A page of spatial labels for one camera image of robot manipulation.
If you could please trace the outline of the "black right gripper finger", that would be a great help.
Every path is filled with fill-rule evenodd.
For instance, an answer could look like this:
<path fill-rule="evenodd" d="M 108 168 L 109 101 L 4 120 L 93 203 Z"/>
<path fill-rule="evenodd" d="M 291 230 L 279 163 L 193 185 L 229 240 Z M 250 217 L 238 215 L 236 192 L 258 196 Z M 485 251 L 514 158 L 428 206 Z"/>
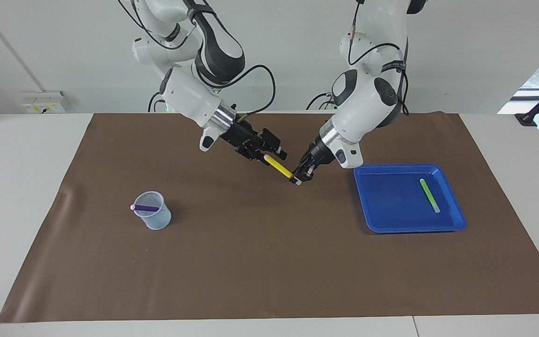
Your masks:
<path fill-rule="evenodd" d="M 262 132 L 257 134 L 257 138 L 260 141 L 260 149 L 262 151 L 271 152 L 278 156 L 280 160 L 287 159 L 287 152 L 281 147 L 281 141 L 274 133 L 268 129 L 263 129 Z"/>
<path fill-rule="evenodd" d="M 269 166 L 270 164 L 265 159 L 265 154 L 270 151 L 271 149 L 267 147 L 248 147 L 249 160 L 256 160 L 265 164 L 265 166 Z"/>

